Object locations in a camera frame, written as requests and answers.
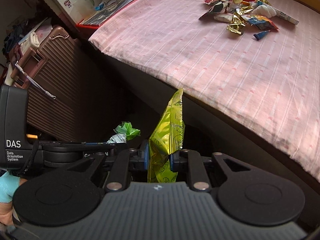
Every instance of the cloth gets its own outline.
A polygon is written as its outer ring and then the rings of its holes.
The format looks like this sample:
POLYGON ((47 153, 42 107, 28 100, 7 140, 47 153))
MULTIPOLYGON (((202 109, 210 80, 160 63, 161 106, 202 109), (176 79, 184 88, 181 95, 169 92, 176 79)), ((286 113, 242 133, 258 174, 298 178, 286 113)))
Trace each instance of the cloth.
POLYGON ((0 203, 12 201, 14 192, 19 187, 20 178, 11 175, 8 171, 0 177, 0 203))
POLYGON ((226 23, 200 21, 203 0, 136 0, 89 39, 100 51, 184 88, 287 153, 320 181, 320 14, 268 0, 299 20, 256 41, 226 23))
POLYGON ((5 80, 4 80, 4 84, 7 86, 12 86, 12 84, 14 83, 14 79, 11 78, 12 71, 13 71, 13 68, 10 63, 8 66, 7 76, 5 77, 5 80))
POLYGON ((26 41, 20 45, 20 49, 22 54, 24 55, 30 47, 33 48, 34 50, 37 50, 39 48, 39 45, 40 44, 39 44, 38 36, 36 35, 35 32, 32 32, 30 33, 26 41))
POLYGON ((3 55, 9 53, 11 49, 21 40, 23 29, 21 25, 15 29, 4 39, 4 47, 2 48, 3 55))

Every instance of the black strap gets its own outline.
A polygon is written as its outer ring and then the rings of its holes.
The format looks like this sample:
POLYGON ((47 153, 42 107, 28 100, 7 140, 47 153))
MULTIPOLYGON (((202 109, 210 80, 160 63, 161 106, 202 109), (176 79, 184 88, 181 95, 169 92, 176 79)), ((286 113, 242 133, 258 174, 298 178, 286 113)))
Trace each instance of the black strap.
POLYGON ((33 143, 31 154, 29 155, 28 159, 24 163, 23 167, 19 170, 18 174, 25 173, 33 165, 38 149, 39 149, 39 141, 36 140, 33 143))

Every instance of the pink bed sheet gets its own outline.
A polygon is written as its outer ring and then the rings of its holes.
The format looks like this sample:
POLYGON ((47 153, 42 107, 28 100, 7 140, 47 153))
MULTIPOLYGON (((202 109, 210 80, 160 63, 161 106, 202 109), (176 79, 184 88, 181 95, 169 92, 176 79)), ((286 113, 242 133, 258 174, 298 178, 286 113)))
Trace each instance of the pink bed sheet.
POLYGON ((214 107, 287 153, 320 181, 320 15, 268 0, 299 20, 256 41, 199 21, 203 0, 137 0, 90 38, 103 53, 214 107))

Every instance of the white cord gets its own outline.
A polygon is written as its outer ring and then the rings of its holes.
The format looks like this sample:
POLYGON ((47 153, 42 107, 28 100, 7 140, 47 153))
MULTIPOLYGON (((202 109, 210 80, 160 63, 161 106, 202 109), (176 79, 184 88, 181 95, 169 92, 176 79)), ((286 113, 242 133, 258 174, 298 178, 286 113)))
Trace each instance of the white cord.
POLYGON ((36 81, 34 81, 32 78, 30 78, 30 77, 28 76, 28 74, 23 71, 22 67, 20 67, 20 66, 18 65, 18 62, 15 64, 15 66, 16 66, 16 68, 17 68, 22 74, 25 75, 25 77, 26 77, 28 80, 30 80, 30 82, 31 82, 34 86, 36 86, 37 88, 39 88, 40 90, 42 90, 48 97, 50 97, 50 98, 52 98, 52 99, 56 99, 56 98, 57 98, 56 96, 50 94, 47 90, 43 89, 43 88, 42 88, 36 81))

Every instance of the luggage suitcase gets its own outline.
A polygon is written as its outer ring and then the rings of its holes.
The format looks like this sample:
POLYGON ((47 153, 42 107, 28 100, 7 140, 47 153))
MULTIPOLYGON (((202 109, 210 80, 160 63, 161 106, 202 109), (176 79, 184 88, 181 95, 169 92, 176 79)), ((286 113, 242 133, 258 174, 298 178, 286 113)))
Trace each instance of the luggage suitcase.
POLYGON ((29 90, 27 122, 58 140, 97 141, 121 121, 123 101, 78 43, 61 27, 34 51, 28 51, 18 64, 56 99, 45 95, 15 68, 14 86, 29 90))

